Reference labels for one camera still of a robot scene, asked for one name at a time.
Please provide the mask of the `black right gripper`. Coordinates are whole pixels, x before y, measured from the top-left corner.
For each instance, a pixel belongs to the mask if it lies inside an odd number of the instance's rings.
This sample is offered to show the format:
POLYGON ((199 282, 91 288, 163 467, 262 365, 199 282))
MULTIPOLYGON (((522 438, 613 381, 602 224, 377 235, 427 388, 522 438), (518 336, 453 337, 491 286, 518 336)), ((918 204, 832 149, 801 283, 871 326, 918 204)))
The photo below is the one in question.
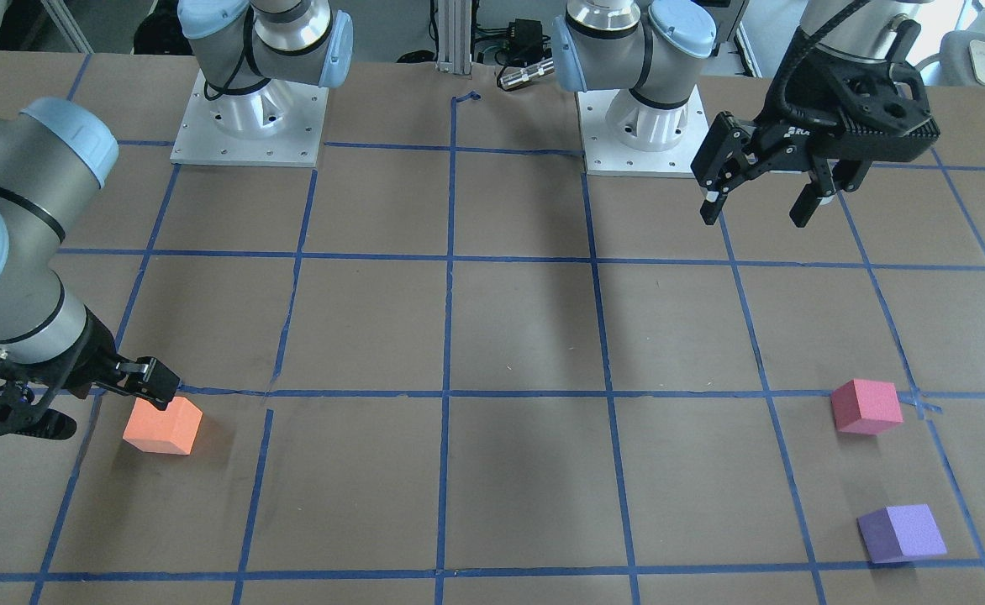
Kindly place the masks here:
POLYGON ((92 311, 69 349, 35 364, 0 357, 0 436, 65 440, 76 433, 74 418, 51 408, 63 391, 84 398, 94 384, 135 396, 155 408, 173 401, 181 378, 151 356, 121 356, 111 330, 92 311))

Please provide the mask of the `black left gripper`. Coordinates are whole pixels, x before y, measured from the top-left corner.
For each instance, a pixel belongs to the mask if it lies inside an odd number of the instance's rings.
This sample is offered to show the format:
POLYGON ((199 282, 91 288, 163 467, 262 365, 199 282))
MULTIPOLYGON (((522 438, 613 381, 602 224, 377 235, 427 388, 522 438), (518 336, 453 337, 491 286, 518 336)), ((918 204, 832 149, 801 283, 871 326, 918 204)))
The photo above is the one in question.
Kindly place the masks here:
POLYGON ((693 157, 703 221, 718 222, 747 153, 809 173, 791 209, 799 229, 838 192, 856 192, 872 162, 917 160, 940 137, 907 59, 919 34, 912 17, 803 17, 757 118, 719 112, 693 157))

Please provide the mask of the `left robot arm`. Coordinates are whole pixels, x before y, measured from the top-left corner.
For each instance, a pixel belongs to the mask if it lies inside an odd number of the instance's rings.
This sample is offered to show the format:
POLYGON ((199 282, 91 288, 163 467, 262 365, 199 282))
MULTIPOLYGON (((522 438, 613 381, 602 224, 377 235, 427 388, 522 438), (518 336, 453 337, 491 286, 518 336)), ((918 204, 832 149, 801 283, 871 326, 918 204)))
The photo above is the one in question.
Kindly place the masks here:
MULTIPOLYGON (((718 222, 728 195, 770 171, 805 173, 789 217, 801 229, 874 162, 917 160, 939 140, 926 87, 907 56, 918 1, 811 1, 751 120, 715 115, 691 162, 699 212, 718 222)), ((630 148, 673 146, 718 25, 693 1, 569 1, 551 35, 568 92, 616 91, 608 121, 630 148)))

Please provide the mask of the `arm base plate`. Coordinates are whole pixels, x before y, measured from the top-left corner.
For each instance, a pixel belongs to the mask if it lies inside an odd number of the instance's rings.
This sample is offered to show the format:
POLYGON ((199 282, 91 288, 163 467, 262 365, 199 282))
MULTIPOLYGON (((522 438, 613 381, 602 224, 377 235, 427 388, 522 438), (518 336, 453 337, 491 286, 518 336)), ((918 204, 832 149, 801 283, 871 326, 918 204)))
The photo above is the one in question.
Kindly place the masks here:
POLYGON ((578 92, 576 99, 588 175, 693 179, 692 160, 708 132, 697 88, 671 110, 628 91, 578 92))
POLYGON ((178 165, 314 168, 329 89, 272 80, 245 96, 204 96, 202 74, 175 135, 178 165))

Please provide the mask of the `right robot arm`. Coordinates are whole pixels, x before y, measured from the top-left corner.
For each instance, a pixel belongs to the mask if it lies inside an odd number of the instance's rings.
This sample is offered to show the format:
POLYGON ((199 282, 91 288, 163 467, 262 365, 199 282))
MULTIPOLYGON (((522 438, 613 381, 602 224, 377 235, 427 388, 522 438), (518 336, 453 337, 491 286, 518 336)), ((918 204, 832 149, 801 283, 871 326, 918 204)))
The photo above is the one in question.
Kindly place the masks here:
MULTIPOLYGON (((208 99, 227 106, 282 82, 338 87, 353 58, 353 19, 326 1, 181 1, 177 17, 208 99)), ((0 118, 0 436, 73 436, 74 418, 51 407, 63 391, 101 387, 165 411, 180 386, 155 357, 121 356, 50 268, 118 157, 109 127, 70 100, 39 98, 0 118)))

